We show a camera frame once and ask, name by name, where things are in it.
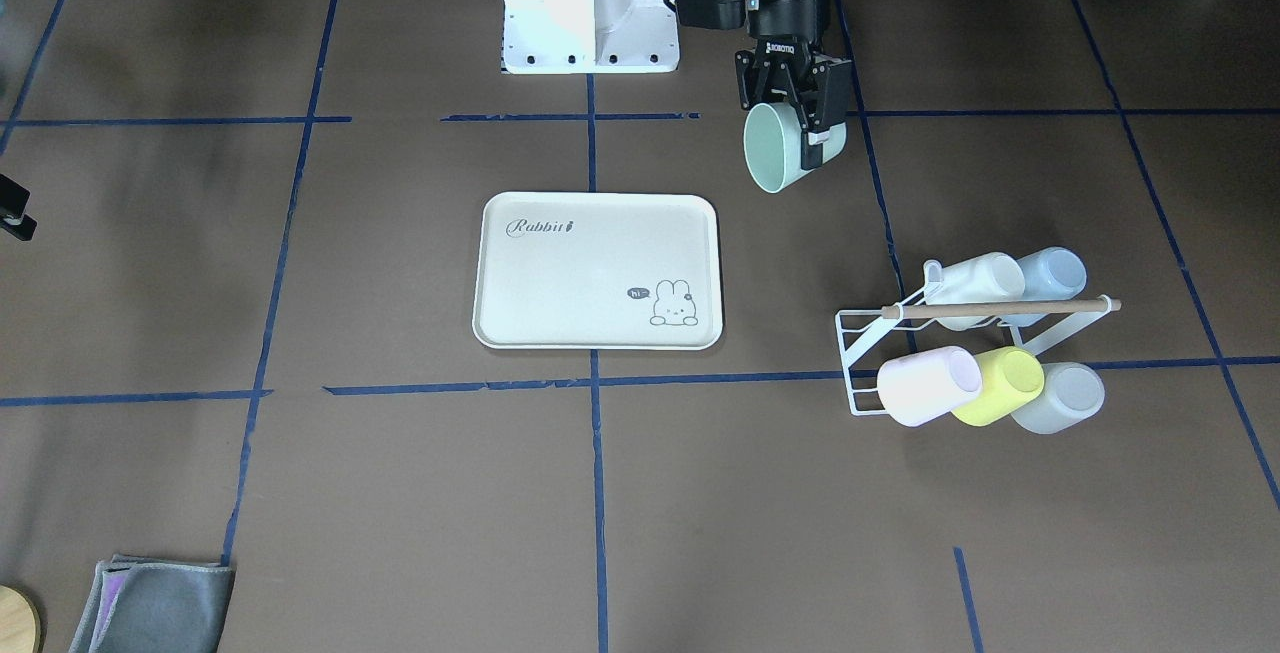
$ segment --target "cup rack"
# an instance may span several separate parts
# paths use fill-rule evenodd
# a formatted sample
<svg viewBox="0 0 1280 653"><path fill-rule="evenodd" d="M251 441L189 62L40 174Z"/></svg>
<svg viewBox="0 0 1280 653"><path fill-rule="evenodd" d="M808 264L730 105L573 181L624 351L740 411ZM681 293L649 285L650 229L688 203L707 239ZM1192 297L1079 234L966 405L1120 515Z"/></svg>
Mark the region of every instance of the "cup rack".
<svg viewBox="0 0 1280 653"><path fill-rule="evenodd" d="M1024 348L1028 353L1038 357L1039 353L1075 335L1079 330L1102 319L1102 316L1120 310L1120 301L1110 296L1100 296L1092 300L1044 302L1015 301L1006 303L948 303L932 306L924 303L923 301L928 293L932 293L940 286L942 286L942 264L932 260L924 261L924 286L916 289L915 293L910 293L901 302L881 309L849 309L836 312L836 344L840 346L840 365L845 375L845 391L849 393L849 411L852 415L886 415L883 408L858 406L858 397L860 394L865 397L865 394L876 393L877 389L874 387L855 388L851 370L865 353L874 348L891 332L924 330L928 325L933 325L933 321L943 318L984 316L984 320L970 326L970 330L996 324L1009 330L1009 337L1014 346ZM1066 316L1048 329L1042 330L1034 338L1024 341L1021 330L1018 326L1000 320L1001 316L1020 314L1066 314ZM872 320L859 328L847 328L845 325L846 318ZM920 324L911 325L915 321L920 321ZM858 338L846 346L845 337L849 334L858 334Z"/></svg>

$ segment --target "wooden disc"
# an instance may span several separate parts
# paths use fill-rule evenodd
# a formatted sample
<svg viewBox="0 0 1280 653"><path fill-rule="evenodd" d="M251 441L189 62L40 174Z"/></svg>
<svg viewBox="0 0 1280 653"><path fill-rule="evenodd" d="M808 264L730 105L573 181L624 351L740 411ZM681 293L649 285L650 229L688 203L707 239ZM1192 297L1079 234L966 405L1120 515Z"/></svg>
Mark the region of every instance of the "wooden disc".
<svg viewBox="0 0 1280 653"><path fill-rule="evenodd" d="M0 653L36 653L40 617L27 598L0 585Z"/></svg>

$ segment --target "cup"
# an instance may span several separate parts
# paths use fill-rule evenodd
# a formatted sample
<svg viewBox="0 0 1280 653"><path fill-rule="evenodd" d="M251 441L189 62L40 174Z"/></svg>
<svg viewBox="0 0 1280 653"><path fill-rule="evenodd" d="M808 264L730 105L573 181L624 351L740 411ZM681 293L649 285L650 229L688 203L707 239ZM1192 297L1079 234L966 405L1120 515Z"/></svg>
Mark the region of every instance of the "cup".
<svg viewBox="0 0 1280 653"><path fill-rule="evenodd" d="M1059 246L1018 259L1018 266L1023 269L1023 278L1027 279L1023 301L1069 301L1079 296L1088 282L1084 262L1079 256ZM1001 318L1010 325L1025 328L1034 325L1043 316L1043 314L1023 314Z"/></svg>
<svg viewBox="0 0 1280 653"><path fill-rule="evenodd" d="M1007 254L987 254L942 269L942 284L925 293L924 302L1000 303L1019 301L1027 289L1023 269ZM938 319L951 330L965 330L987 320L983 316Z"/></svg>
<svg viewBox="0 0 1280 653"><path fill-rule="evenodd" d="M991 425L1036 399L1044 389L1044 370L1036 356L1006 346L974 356L982 370L982 393L952 410L969 425Z"/></svg>
<svg viewBox="0 0 1280 653"><path fill-rule="evenodd" d="M1107 391L1102 378L1083 364L1044 366L1044 389L1030 403L1014 411L1018 425L1048 435L1070 428L1098 412Z"/></svg>
<svg viewBox="0 0 1280 653"><path fill-rule="evenodd" d="M813 170L800 168L803 136L795 109L786 102L756 102L746 114L746 125L742 128L746 169L765 193L777 193ZM823 164L845 150L846 138L844 123L831 127L831 138L822 145Z"/></svg>
<svg viewBox="0 0 1280 653"><path fill-rule="evenodd" d="M973 353L947 346L886 361L876 389L892 420L915 428L977 398L982 371Z"/></svg>

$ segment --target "gray towel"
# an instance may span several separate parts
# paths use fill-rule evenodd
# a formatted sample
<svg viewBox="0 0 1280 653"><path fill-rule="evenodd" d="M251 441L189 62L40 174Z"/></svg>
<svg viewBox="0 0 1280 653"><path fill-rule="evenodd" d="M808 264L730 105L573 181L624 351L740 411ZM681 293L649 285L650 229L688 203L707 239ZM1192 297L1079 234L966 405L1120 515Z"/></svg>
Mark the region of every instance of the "gray towel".
<svg viewBox="0 0 1280 653"><path fill-rule="evenodd" d="M214 653L233 576L216 563L101 561L69 653Z"/></svg>

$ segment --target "rectangular tray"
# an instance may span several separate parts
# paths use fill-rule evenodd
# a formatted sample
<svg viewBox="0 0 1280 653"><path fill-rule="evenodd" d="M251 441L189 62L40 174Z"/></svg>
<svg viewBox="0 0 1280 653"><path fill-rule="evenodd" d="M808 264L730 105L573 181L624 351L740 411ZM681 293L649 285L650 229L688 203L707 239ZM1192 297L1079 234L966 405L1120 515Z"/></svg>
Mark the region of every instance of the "rectangular tray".
<svg viewBox="0 0 1280 653"><path fill-rule="evenodd" d="M484 207L471 329L490 348L700 351L723 325L704 198L508 192Z"/></svg>

